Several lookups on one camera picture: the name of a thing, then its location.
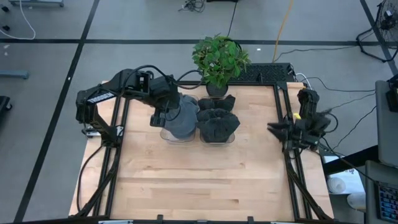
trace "black floor stripe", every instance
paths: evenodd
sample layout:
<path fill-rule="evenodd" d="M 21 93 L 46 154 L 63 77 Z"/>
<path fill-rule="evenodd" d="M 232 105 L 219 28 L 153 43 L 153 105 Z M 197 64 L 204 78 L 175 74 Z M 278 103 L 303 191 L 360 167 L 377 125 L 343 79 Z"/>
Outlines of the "black floor stripe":
<path fill-rule="evenodd" d="M 7 44 L 79 44 L 80 39 L 34 39 L 34 40 L 0 39 L 0 43 L 7 43 Z"/>
<path fill-rule="evenodd" d="M 75 52 L 75 56 L 73 57 L 72 64 L 70 65 L 68 75 L 65 79 L 65 83 L 62 86 L 62 90 L 61 90 L 57 105 L 55 107 L 54 114 L 51 118 L 49 128 L 48 128 L 47 132 L 45 133 L 42 147 L 40 148 L 40 152 L 39 152 L 39 155 L 37 156 L 35 166 L 33 168 L 32 174 L 30 175 L 30 179 L 27 183 L 24 195 L 22 196 L 21 203 L 19 204 L 19 208 L 16 213 L 14 222 L 22 222 L 24 219 L 27 207 L 30 202 L 30 198 L 32 197 L 37 179 L 39 178 L 39 174 L 40 174 L 40 171 L 41 171 L 43 163 L 44 163 L 45 156 L 49 149 L 50 142 L 51 142 L 52 136 L 55 131 L 55 127 L 57 126 L 57 122 L 58 122 L 58 119 L 61 114 L 63 103 L 65 102 L 65 98 L 67 97 L 69 86 L 70 86 L 70 83 L 72 82 L 73 74 L 75 73 L 77 64 L 79 62 L 81 51 L 83 50 L 83 46 L 84 46 L 84 40 L 87 38 L 88 31 L 90 29 L 91 23 L 93 22 L 93 18 L 94 18 L 95 12 L 97 10 L 99 1 L 100 0 L 94 0 L 93 6 L 91 7 L 90 15 L 88 16 L 85 28 L 83 29 L 83 33 L 81 35 L 79 45 Z"/>
<path fill-rule="evenodd" d="M 275 45 L 276 40 L 235 40 L 245 45 Z M 85 44 L 196 44 L 199 39 L 170 39 L 170 40 L 122 40 L 122 39 L 85 39 Z M 17 44 L 79 44 L 80 39 L 35 39 L 16 40 L 0 39 L 0 43 Z M 307 45 L 307 46 L 354 46 L 356 41 L 328 41 L 328 40 L 280 40 L 278 45 Z M 365 46 L 377 46 L 379 42 L 363 42 Z"/>
<path fill-rule="evenodd" d="M 373 26 L 374 25 L 374 19 L 373 19 L 371 11 L 369 10 L 368 5 L 366 4 L 366 1 L 365 0 L 360 0 L 360 1 L 361 1 L 361 5 L 363 7 L 363 10 L 365 11 L 366 17 L 369 20 L 369 23 L 371 24 L 371 26 Z M 381 34 L 380 34 L 379 30 L 376 27 L 373 27 L 373 31 L 374 31 L 374 35 L 376 36 L 377 40 L 380 43 L 382 43 L 383 42 L 383 38 L 381 37 Z M 381 49 L 383 51 L 383 54 L 384 54 L 385 58 L 387 60 L 390 59 L 391 58 L 391 54 L 390 54 L 390 51 L 389 51 L 388 47 L 386 47 L 385 45 L 381 44 Z M 395 61 L 392 60 L 392 61 L 388 62 L 388 65 L 390 66 L 392 75 L 397 75 L 398 74 L 398 69 L 396 67 Z"/>

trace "yellow cable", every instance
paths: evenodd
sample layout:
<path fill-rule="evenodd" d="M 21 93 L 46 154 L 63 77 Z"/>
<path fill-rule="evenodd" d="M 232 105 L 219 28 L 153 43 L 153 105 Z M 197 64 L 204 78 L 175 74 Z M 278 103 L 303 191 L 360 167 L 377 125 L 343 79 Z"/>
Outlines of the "yellow cable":
<path fill-rule="evenodd" d="M 284 20 L 283 20 L 283 22 L 282 22 L 282 25 L 280 26 L 280 29 L 279 29 L 278 37 L 276 38 L 274 56 L 272 57 L 272 63 L 275 62 L 275 56 L 276 56 L 276 53 L 277 53 L 277 51 L 278 51 L 279 37 L 280 37 L 280 34 L 282 33 L 282 30 L 284 29 L 285 22 L 286 22 L 286 20 L 287 20 L 287 17 L 289 16 L 289 12 L 290 12 L 290 10 L 292 9 L 292 6 L 293 6 L 293 0 L 290 0 L 289 9 L 288 9 L 287 12 L 286 12 L 286 15 L 285 15 L 285 17 L 284 17 Z"/>

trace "white object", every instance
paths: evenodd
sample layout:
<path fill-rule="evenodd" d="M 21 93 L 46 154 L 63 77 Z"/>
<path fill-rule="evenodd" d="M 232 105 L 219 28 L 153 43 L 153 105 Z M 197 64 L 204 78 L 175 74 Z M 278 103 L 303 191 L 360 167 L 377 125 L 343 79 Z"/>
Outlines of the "white object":
<path fill-rule="evenodd" d="M 346 184 L 338 177 L 328 179 L 328 189 L 333 194 L 341 194 L 346 190 Z"/>
<path fill-rule="evenodd" d="M 324 156 L 325 162 L 334 161 L 338 159 L 337 156 Z M 355 169 L 345 170 L 343 172 L 329 175 L 329 179 L 338 177 L 345 183 L 345 190 L 339 194 L 354 194 L 354 193 L 364 193 L 365 189 L 363 187 L 361 178 L 359 177 L 358 171 Z"/>
<path fill-rule="evenodd" d="M 308 87 L 310 87 L 310 90 L 312 90 L 311 84 L 310 84 L 309 80 L 306 78 L 306 76 L 305 76 L 304 74 L 302 74 L 302 73 L 296 73 L 296 76 L 297 76 L 297 75 L 303 76 L 303 77 L 304 77 L 304 80 L 305 80 L 305 81 L 307 82 L 307 84 L 308 84 Z"/>
<path fill-rule="evenodd" d="M 363 193 L 355 193 L 350 194 L 347 197 L 348 205 L 355 210 L 359 210 L 361 212 L 366 211 L 366 194 Z"/>
<path fill-rule="evenodd" d="M 26 19 L 26 16 L 25 16 L 25 14 L 24 14 L 24 10 L 22 9 L 22 0 L 19 0 L 19 8 L 21 9 L 22 16 L 24 17 L 24 19 L 25 19 L 27 25 L 28 25 L 28 26 L 30 27 L 30 29 L 33 31 L 33 37 L 32 37 L 32 38 L 14 37 L 14 36 L 11 36 L 11 35 L 6 34 L 6 33 L 3 32 L 1 29 L 0 29 L 0 33 L 4 34 L 4 35 L 6 35 L 6 36 L 8 36 L 8 37 L 10 37 L 10 38 L 17 39 L 17 40 L 34 40 L 34 39 L 36 38 L 36 31 L 35 31 L 35 30 L 33 29 L 33 27 L 30 25 L 30 22 Z"/>

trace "gray floor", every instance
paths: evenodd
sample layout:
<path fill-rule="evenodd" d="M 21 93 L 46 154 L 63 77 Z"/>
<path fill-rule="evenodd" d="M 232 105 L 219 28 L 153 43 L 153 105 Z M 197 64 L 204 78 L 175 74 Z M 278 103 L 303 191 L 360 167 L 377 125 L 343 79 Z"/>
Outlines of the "gray floor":
<path fill-rule="evenodd" d="M 184 0 L 101 0 L 90 28 L 89 39 L 199 39 L 226 35 L 233 3 L 213 2 L 202 14 L 177 12 Z M 65 7 L 25 7 L 25 14 L 40 39 L 79 39 L 93 0 L 65 0 Z M 378 1 L 368 0 L 375 16 Z M 289 0 L 241 0 L 231 29 L 231 38 L 275 40 Z M 9 15 L 0 12 L 11 35 L 30 36 L 18 7 Z M 295 2 L 281 40 L 354 40 L 370 28 L 359 0 L 301 0 Z M 375 41 L 370 36 L 367 41 Z M 0 79 L 0 95 L 8 95 L 13 110 L 0 129 L 0 223 L 12 222 L 32 172 L 77 44 L 2 44 L 1 69 L 26 69 L 28 80 Z M 124 69 L 143 64 L 158 66 L 178 77 L 195 68 L 190 44 L 85 44 L 75 76 L 57 123 L 49 151 L 30 201 L 25 221 L 67 217 L 80 169 L 85 137 L 75 121 L 75 97 L 79 90 L 108 80 Z M 255 63 L 270 62 L 273 45 L 243 45 Z M 280 45 L 279 52 L 292 49 L 339 46 Z M 380 47 L 366 47 L 383 56 Z M 290 62 L 296 72 L 319 77 L 330 88 L 374 89 L 376 80 L 387 80 L 392 72 L 386 63 L 365 56 L 359 47 L 333 51 L 294 52 L 278 62 Z M 192 75 L 187 80 L 197 80 Z M 364 96 L 325 90 L 317 80 L 311 85 L 321 96 L 319 109 Z M 334 111 L 339 128 L 326 138 L 334 146 L 375 105 L 373 96 Z M 350 154 L 374 145 L 376 114 L 368 116 L 343 141 L 337 151 Z M 344 197 L 332 197 L 335 217 L 363 222 L 363 214 L 348 207 Z"/>

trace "clear plastic container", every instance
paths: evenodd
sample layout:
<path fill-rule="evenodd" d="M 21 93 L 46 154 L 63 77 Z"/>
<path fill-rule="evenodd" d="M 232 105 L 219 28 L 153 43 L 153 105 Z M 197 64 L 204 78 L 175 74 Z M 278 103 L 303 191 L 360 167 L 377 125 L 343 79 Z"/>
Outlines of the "clear plastic container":
<path fill-rule="evenodd" d="M 187 96 L 191 96 L 196 101 L 199 100 L 197 96 L 194 96 L 194 95 L 187 95 Z M 179 138 L 176 138 L 175 136 L 173 136 L 173 134 L 170 131 L 168 131 L 168 130 L 166 130 L 164 128 L 162 128 L 162 130 L 160 131 L 160 137 L 162 139 L 166 140 L 169 143 L 191 142 L 191 141 L 193 141 L 195 139 L 195 134 L 196 134 L 196 129 L 195 129 L 194 132 L 192 132 L 192 134 L 189 137 L 183 138 L 183 139 L 179 139 Z"/>
<path fill-rule="evenodd" d="M 226 96 L 204 96 L 201 99 L 223 100 L 225 98 Z M 209 144 L 209 146 L 224 145 L 235 141 L 235 133 L 232 133 L 225 142 L 206 142 L 201 134 L 200 134 L 200 140 L 205 144 Z"/>

